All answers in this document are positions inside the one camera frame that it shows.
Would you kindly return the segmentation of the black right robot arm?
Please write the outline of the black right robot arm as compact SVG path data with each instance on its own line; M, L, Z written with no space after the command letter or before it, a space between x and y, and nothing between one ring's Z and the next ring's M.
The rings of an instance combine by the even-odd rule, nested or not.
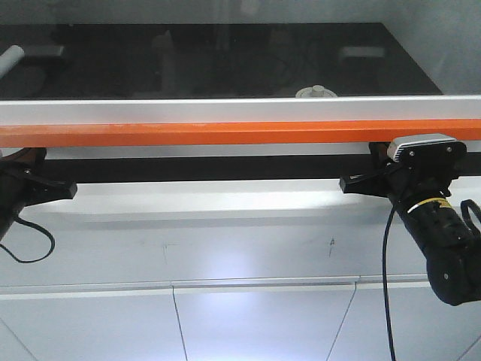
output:
M369 150L374 171L342 177L342 191L392 203L425 257L428 281L442 302L456 306L478 301L480 231L470 216L479 216L480 209L466 200L457 213L447 200L466 145L449 140L393 150L387 143L371 142Z

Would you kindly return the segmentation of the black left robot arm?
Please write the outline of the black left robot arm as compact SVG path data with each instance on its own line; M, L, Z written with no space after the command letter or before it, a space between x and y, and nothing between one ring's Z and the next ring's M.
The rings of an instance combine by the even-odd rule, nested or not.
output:
M76 195L76 183L41 175L46 155L44 148L23 148L1 158L1 236L25 207Z

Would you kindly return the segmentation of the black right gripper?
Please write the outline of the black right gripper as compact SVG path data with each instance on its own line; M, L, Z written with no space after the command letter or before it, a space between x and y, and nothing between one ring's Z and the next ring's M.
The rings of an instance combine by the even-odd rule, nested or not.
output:
M343 193L383 197L391 202L451 196L449 186L459 176L460 160L450 164L403 165L388 158L387 148L387 143L369 144L374 170L341 177L339 185Z

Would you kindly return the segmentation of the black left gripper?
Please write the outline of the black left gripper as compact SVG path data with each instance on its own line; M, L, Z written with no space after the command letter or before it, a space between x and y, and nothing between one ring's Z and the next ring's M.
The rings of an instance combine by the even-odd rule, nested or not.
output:
M23 148L1 158L1 205L31 206L75 197L75 182L40 175L46 155L45 148Z

